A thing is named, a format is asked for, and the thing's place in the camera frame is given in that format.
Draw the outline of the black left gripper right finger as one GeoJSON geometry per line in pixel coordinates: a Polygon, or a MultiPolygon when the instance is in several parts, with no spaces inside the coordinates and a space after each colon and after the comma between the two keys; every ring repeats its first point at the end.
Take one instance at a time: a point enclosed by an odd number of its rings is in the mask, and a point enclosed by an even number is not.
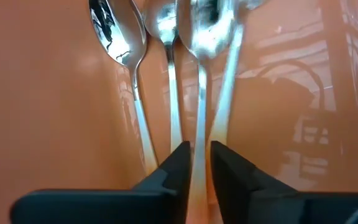
{"type": "Polygon", "coordinates": [[[219,141],[211,170],[224,224],[358,224],[358,193],[300,192],[219,141]]]}

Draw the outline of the silver spoon orange handle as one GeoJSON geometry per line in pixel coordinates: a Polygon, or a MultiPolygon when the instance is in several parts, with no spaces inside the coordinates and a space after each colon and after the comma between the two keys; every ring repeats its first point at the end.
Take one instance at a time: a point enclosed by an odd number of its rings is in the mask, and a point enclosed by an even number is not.
{"type": "Polygon", "coordinates": [[[91,21],[99,42],[117,63],[128,68],[139,124],[146,174],[158,168],[149,133],[142,97],[138,67],[147,51],[147,33],[134,0],[88,0],[91,21]]]}
{"type": "Polygon", "coordinates": [[[177,0],[178,33],[198,62],[198,109],[185,224],[208,224],[206,105],[208,62],[231,43],[238,0],[177,0]]]}
{"type": "Polygon", "coordinates": [[[170,94],[170,150],[173,152],[183,142],[173,48],[178,37],[176,0],[146,0],[144,24],[149,34],[161,41],[167,56],[170,94]]]}
{"type": "Polygon", "coordinates": [[[269,0],[239,0],[239,3],[237,4],[234,33],[229,52],[227,54],[227,61],[217,103],[216,114],[208,138],[208,147],[210,147],[212,141],[219,141],[226,144],[236,70],[239,61],[239,53],[242,47],[243,35],[245,32],[244,17],[246,16],[247,11],[254,10],[267,1],[269,0]]]}

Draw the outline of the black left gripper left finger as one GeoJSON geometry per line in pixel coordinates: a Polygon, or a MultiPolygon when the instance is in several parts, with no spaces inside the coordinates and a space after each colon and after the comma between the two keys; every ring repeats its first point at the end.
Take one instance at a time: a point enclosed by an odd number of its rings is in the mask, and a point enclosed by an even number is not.
{"type": "Polygon", "coordinates": [[[12,204],[10,223],[185,224],[190,163],[184,141],[129,190],[36,190],[12,204]]]}

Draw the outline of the large orange plastic bin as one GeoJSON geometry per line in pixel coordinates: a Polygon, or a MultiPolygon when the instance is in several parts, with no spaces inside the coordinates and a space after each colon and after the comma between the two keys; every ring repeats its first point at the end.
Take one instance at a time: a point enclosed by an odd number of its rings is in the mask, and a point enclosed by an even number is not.
{"type": "MultiPolygon", "coordinates": [[[[297,190],[358,192],[358,0],[267,0],[244,24],[227,146],[297,190]]],[[[129,74],[88,0],[0,0],[0,224],[33,190],[144,176],[129,74]]]]}

